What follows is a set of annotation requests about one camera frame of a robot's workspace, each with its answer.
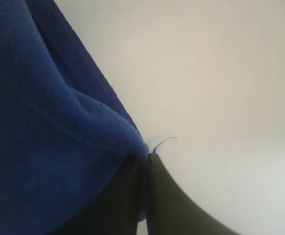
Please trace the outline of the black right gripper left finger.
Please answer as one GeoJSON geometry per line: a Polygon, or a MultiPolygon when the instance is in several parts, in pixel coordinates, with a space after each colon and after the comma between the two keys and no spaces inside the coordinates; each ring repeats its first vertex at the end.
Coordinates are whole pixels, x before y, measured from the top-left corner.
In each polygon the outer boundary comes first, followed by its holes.
{"type": "Polygon", "coordinates": [[[139,220],[141,161],[128,155],[115,177],[81,213],[52,235],[135,235],[139,220]]]}

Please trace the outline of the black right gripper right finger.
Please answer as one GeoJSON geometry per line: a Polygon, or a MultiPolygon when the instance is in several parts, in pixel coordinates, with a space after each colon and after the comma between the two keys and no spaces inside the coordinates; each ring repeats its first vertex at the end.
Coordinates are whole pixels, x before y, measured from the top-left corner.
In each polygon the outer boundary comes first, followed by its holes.
{"type": "Polygon", "coordinates": [[[160,157],[146,163],[146,218],[150,235],[235,235],[196,205],[169,174],[160,157]]]}

